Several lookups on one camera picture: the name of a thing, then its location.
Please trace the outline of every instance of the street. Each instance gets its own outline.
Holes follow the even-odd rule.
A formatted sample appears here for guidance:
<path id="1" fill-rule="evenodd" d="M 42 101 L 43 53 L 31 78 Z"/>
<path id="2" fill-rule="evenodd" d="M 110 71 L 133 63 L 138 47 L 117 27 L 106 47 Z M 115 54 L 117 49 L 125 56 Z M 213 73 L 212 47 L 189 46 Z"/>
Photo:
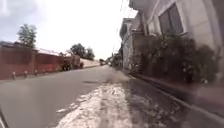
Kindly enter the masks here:
<path id="1" fill-rule="evenodd" d="M 10 128 L 221 128 L 108 66 L 0 85 Z"/>

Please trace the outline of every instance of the asphalt road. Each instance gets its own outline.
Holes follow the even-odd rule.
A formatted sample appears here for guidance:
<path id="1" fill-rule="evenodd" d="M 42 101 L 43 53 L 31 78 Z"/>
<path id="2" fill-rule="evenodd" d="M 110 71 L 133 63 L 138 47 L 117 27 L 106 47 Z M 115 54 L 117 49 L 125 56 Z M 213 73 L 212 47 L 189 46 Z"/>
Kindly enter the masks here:
<path id="1" fill-rule="evenodd" d="M 10 128 L 219 128 L 107 66 L 0 84 Z"/>
<path id="2" fill-rule="evenodd" d="M 0 106 L 10 128 L 45 128 L 56 111 L 93 90 L 111 75 L 107 67 L 89 68 L 7 82 L 0 85 Z"/>

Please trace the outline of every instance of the wall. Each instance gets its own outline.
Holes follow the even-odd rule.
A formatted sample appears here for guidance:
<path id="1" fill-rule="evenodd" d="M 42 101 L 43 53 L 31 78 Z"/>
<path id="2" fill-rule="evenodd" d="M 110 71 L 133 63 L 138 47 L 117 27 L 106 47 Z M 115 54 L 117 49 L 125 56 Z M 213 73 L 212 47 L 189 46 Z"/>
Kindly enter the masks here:
<path id="1" fill-rule="evenodd" d="M 224 1 L 223 0 L 133 0 L 139 2 L 151 33 L 161 33 L 159 16 L 176 3 L 183 33 L 195 39 L 198 46 L 208 45 L 224 56 Z M 220 77 L 224 75 L 224 58 L 220 61 Z"/>
<path id="2" fill-rule="evenodd" d="M 28 74 L 34 74 L 35 70 L 55 71 L 61 63 L 62 58 L 59 56 L 0 45 L 0 79 L 11 78 L 12 72 L 23 75 L 24 71 Z"/>
<path id="3" fill-rule="evenodd" d="M 161 33 L 159 16 L 176 3 L 183 33 L 194 38 L 198 45 L 206 44 L 212 49 L 217 45 L 214 41 L 212 26 L 203 0 L 148 0 L 144 16 L 151 33 Z"/>

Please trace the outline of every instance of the tree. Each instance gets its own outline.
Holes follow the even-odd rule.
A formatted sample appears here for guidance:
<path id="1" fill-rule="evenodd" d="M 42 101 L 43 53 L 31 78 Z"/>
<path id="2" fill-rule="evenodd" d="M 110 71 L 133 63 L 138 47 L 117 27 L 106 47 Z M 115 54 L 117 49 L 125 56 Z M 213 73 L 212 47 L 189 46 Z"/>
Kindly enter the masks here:
<path id="1" fill-rule="evenodd" d="M 85 58 L 88 60 L 94 60 L 94 57 L 95 55 L 94 55 L 93 49 L 87 48 Z"/>
<path id="2" fill-rule="evenodd" d="M 79 44 L 74 44 L 71 47 L 71 52 L 75 55 L 79 55 L 81 58 L 84 58 L 85 54 L 86 54 L 86 50 L 85 47 L 82 46 L 80 43 Z"/>
<path id="3" fill-rule="evenodd" d="M 18 32 L 19 40 L 29 48 L 35 48 L 36 27 L 34 25 L 24 24 Z"/>

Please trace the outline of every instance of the green foliage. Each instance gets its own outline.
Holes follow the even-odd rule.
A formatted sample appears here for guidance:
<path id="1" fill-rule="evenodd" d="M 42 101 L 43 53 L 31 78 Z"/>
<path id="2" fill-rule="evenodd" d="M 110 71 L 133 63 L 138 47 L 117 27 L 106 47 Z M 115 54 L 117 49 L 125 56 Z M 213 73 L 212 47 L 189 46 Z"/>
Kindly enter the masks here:
<path id="1" fill-rule="evenodd" d="M 82 44 L 74 44 L 71 49 L 70 49 L 73 54 L 75 55 L 79 55 L 81 58 L 84 58 L 85 54 L 86 54 L 86 50 L 85 47 L 82 46 Z"/>
<path id="2" fill-rule="evenodd" d="M 86 54 L 85 54 L 85 59 L 94 60 L 94 57 L 95 57 L 95 55 L 94 55 L 93 49 L 87 48 Z"/>
<path id="3" fill-rule="evenodd" d="M 179 36 L 150 36 L 139 47 L 140 72 L 153 77 L 187 83 L 214 81 L 218 60 L 208 46 L 196 47 L 194 40 Z"/>
<path id="4" fill-rule="evenodd" d="M 18 32 L 19 40 L 29 48 L 35 48 L 36 27 L 34 25 L 24 24 Z"/>
<path id="5" fill-rule="evenodd" d="M 74 44 L 71 48 L 70 51 L 75 54 L 75 55 L 79 55 L 81 58 L 84 59 L 88 59 L 88 60 L 94 60 L 95 55 L 93 52 L 93 49 L 91 48 L 87 48 L 85 49 L 84 46 L 82 46 L 82 44 Z"/>

